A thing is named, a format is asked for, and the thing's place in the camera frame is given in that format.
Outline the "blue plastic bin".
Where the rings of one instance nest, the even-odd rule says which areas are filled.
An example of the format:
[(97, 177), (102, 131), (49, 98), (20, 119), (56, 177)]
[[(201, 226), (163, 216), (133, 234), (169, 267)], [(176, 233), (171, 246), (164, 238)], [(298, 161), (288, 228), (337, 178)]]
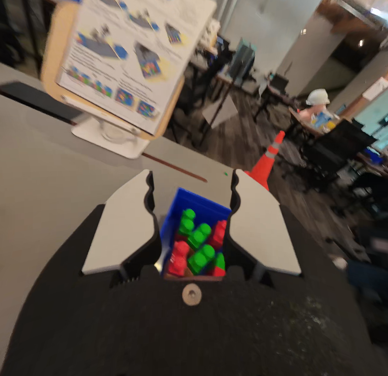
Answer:
[[(167, 250), (172, 243), (173, 226), (177, 225), (179, 213), (185, 208), (192, 208), (193, 210), (198, 211), (198, 216), (201, 218), (201, 221), (206, 222), (212, 221), (216, 218), (216, 216), (224, 216), (227, 220), (230, 214), (230, 209), (220, 204), (216, 204), (215, 202), (205, 199), (188, 190), (179, 188), (176, 192), (176, 195), (172, 201), (172, 204), (169, 208), (169, 211), (167, 212), (167, 216), (160, 230), (162, 252), (155, 266), (157, 267), (162, 277), (162, 271), (164, 268), (165, 259), (167, 257)], [(215, 278), (212, 278), (211, 280), (204, 280), (200, 279), (199, 277), (188, 278), (187, 280), (189, 279), (203, 281), (221, 281), (223, 277), (221, 278), (221, 280), (216, 280)]]

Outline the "white folded sign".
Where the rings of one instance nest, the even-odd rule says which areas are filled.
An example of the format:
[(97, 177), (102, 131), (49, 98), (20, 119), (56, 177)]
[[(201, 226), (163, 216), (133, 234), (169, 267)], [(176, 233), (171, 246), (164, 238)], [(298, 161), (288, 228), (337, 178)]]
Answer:
[[(220, 101), (221, 100), (218, 100), (217, 102), (212, 103), (202, 111), (202, 116), (208, 124), (210, 124), (210, 122), (212, 121), (213, 116), (216, 113), (217, 108), (219, 107)], [(219, 111), (218, 115), (216, 116), (216, 119), (211, 125), (211, 128), (215, 129), (219, 125), (225, 123), (226, 121), (234, 117), (238, 117), (238, 110), (230, 94), (228, 94), (221, 110)]]

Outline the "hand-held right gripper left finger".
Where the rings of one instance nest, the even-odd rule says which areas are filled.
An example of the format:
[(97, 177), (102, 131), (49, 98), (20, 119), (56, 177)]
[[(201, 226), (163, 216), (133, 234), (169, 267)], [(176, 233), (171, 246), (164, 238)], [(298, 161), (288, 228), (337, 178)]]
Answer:
[(82, 267), (84, 275), (139, 275), (143, 266), (158, 261), (161, 238), (153, 192), (153, 173), (145, 169), (106, 201)]

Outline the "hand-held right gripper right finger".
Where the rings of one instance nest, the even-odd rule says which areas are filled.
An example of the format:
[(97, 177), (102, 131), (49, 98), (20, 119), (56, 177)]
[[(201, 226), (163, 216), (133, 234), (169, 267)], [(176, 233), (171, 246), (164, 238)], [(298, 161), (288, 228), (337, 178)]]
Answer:
[(245, 276), (302, 273), (279, 202), (241, 169), (233, 170), (226, 225), (226, 267)]

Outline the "printed instruction sheet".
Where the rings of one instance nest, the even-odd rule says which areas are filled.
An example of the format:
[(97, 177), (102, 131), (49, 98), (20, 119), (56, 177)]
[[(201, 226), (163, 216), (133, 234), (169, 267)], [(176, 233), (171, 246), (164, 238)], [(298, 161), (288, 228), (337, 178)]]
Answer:
[(82, 0), (57, 84), (154, 136), (215, 0)]

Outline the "pile of colourful toy blocks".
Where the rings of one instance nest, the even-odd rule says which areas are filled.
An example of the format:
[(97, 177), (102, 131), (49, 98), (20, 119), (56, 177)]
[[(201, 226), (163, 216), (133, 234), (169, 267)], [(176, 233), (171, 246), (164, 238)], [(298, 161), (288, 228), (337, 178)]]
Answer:
[(192, 208), (179, 213), (162, 271), (165, 279), (221, 280), (226, 275), (223, 243), (227, 220), (216, 216), (206, 222), (198, 215)]

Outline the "black inset table panel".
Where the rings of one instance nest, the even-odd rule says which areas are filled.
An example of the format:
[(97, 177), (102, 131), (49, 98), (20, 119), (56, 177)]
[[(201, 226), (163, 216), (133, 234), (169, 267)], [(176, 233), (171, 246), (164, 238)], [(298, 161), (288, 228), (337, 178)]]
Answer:
[(46, 92), (20, 81), (1, 84), (0, 93), (8, 99), (71, 125), (74, 125), (74, 120), (82, 115), (81, 111), (64, 105)]

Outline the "orange traffic cone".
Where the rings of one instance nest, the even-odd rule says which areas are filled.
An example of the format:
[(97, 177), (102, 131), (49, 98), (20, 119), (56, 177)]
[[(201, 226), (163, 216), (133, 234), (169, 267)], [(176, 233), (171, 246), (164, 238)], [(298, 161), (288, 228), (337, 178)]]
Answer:
[(285, 136), (285, 132), (279, 131), (273, 143), (268, 148), (265, 149), (264, 154), (255, 164), (253, 169), (251, 171), (248, 171), (248, 170), (245, 171), (247, 175), (253, 178), (267, 191), (269, 191), (268, 178), (272, 171), (272, 168), (275, 162), (275, 157), (279, 152), (279, 147), (283, 143), (284, 136)]

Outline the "black office chair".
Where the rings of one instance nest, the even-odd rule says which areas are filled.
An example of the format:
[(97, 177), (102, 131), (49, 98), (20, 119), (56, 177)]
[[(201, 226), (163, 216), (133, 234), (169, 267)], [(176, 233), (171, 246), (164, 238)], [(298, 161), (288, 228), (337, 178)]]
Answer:
[(301, 156), (306, 166), (298, 168), (305, 179), (305, 193), (319, 193), (338, 178), (338, 172), (358, 153), (374, 144), (376, 138), (349, 122), (341, 120), (330, 132), (301, 147)]

